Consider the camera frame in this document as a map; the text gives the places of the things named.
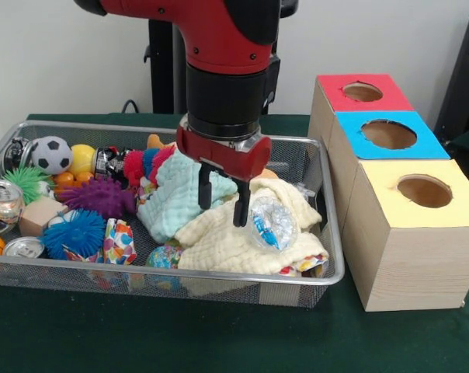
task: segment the wire mesh basket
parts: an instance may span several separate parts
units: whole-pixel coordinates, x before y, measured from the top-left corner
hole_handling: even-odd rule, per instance
[[[2,158],[14,137],[30,140],[52,135],[68,144],[87,144],[98,148],[146,147],[148,135],[159,134],[164,143],[175,140],[175,132],[158,128],[121,127],[98,124],[73,124],[31,121],[14,126],[0,141]],[[272,137],[273,152],[268,168],[289,183],[303,183],[316,193],[309,201],[323,217],[313,233],[330,254],[322,278],[280,275],[234,274],[195,270],[144,267],[150,252],[158,246],[135,216],[126,216],[134,232],[137,259],[130,266],[81,263],[50,259],[0,256],[0,285],[65,291],[143,295],[167,298],[205,299],[264,305],[314,307],[329,285],[344,274],[328,158],[318,141],[308,138]],[[3,236],[8,242],[20,237],[18,228]],[[200,291],[191,292],[194,287]]]

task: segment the table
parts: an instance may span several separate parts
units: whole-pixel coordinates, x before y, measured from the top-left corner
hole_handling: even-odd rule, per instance
[[[30,119],[175,127],[179,116]],[[307,116],[262,119],[269,134],[305,135],[307,124]],[[365,313],[348,270],[311,310],[0,288],[0,371],[469,373],[466,302]]]

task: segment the soccer ball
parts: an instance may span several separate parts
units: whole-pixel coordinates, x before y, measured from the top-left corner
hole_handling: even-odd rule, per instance
[[[47,175],[59,175],[71,166],[72,150],[64,139],[46,136],[34,140],[31,159]]]

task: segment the circular hole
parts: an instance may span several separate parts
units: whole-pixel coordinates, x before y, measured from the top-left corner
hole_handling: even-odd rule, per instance
[[[398,150],[413,146],[418,137],[403,124],[390,120],[372,120],[362,126],[362,132],[380,148]]]
[[[423,207],[443,207],[452,201],[450,187],[427,175],[405,176],[398,183],[397,189],[404,197]]]
[[[374,85],[357,82],[348,84],[343,88],[345,96],[362,103],[370,103],[383,98],[383,93]]]

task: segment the purple spiky ball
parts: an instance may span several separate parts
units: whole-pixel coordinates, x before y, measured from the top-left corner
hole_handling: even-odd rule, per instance
[[[61,194],[70,209],[84,208],[96,211],[104,219],[122,218],[127,211],[136,214],[136,200],[131,192],[121,190],[112,179],[90,179],[80,188],[71,188]]]

